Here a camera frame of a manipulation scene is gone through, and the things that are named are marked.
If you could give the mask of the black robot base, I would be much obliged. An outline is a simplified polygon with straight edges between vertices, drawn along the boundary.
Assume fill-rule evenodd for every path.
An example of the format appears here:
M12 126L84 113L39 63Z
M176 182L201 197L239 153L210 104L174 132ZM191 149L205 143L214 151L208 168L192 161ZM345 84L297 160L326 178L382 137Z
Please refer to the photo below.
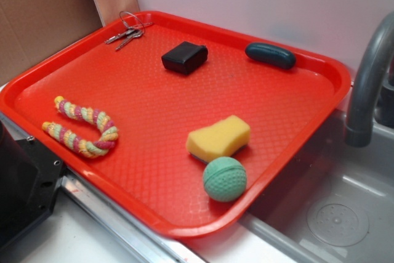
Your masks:
M15 140L1 125L1 250L54 210L65 165L38 140Z

